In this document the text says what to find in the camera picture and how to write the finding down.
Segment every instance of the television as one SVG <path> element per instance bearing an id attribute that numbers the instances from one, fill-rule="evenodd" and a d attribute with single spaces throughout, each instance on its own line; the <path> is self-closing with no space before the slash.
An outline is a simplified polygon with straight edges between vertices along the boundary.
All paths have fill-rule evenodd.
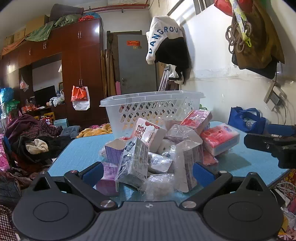
<path id="1" fill-rule="evenodd" d="M 46 106 L 46 102 L 57 96 L 54 85 L 34 91 L 34 95 L 38 107 Z"/>

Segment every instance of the yellow blanket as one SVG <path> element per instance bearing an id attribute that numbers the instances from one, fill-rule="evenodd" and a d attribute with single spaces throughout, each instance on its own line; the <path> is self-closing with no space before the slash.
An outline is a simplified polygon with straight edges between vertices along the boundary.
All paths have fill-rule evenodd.
<path id="1" fill-rule="evenodd" d="M 76 136 L 76 138 L 91 137 L 91 136 L 98 136 L 98 135 L 111 134 L 111 133 L 112 133 L 111 125 L 108 123 L 106 125 L 103 125 L 102 128 L 97 128 L 97 129 L 86 128 L 82 132 L 80 132 L 79 135 Z"/>

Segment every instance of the metal screw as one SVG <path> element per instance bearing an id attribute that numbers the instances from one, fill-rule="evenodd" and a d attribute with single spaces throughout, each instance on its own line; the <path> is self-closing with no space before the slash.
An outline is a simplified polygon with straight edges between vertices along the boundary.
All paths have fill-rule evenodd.
<path id="1" fill-rule="evenodd" d="M 185 202 L 182 203 L 182 206 L 184 208 L 195 208 L 196 203 L 194 201 L 185 201 Z"/>
<path id="2" fill-rule="evenodd" d="M 112 200 L 104 200 L 100 203 L 101 207 L 111 208 L 115 206 L 115 202 Z"/>

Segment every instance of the checkered fabric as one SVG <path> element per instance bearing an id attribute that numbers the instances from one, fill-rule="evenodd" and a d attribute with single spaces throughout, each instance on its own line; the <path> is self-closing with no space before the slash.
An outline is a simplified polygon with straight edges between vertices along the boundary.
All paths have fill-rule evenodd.
<path id="1" fill-rule="evenodd" d="M 12 210 L 0 205 L 0 241 L 17 241 L 12 224 Z"/>
<path id="2" fill-rule="evenodd" d="M 37 125 L 31 124 L 30 128 L 22 132 L 21 136 L 26 136 L 30 139 L 35 139 L 38 136 L 49 134 L 53 137 L 56 137 L 61 134 L 62 130 L 63 128 L 61 126 L 55 128 L 54 126 L 48 125 L 45 120 L 41 120 L 38 122 Z"/>

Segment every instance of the tabletop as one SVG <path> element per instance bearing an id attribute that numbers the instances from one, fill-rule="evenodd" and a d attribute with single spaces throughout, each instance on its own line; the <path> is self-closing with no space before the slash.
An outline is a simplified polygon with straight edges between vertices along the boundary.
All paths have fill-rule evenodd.
<path id="1" fill-rule="evenodd" d="M 214 127 L 221 123 L 220 121 L 211 121 L 210 125 Z M 247 149 L 244 145 L 246 133 L 240 130 L 237 131 L 240 133 L 239 143 L 217 156 L 219 164 L 213 166 L 212 169 L 225 170 L 233 176 L 239 177 L 244 177 L 249 172 L 257 172 L 266 185 L 270 185 L 288 171 L 288 169 L 280 169 L 278 159 L 272 157 L 270 153 Z M 103 157 L 99 156 L 99 150 L 110 140 L 114 140 L 113 134 L 74 139 L 50 167 L 49 174 L 51 176 L 63 176 L 70 170 L 82 171 L 96 161 L 103 161 Z M 176 192 L 170 198 L 173 198 L 179 204 L 201 189 L 202 187 L 197 185 L 188 193 Z M 118 204 L 125 200 L 144 201 L 144 197 L 140 192 L 122 183 L 120 184 L 119 193 L 119 196 L 112 197 Z"/>

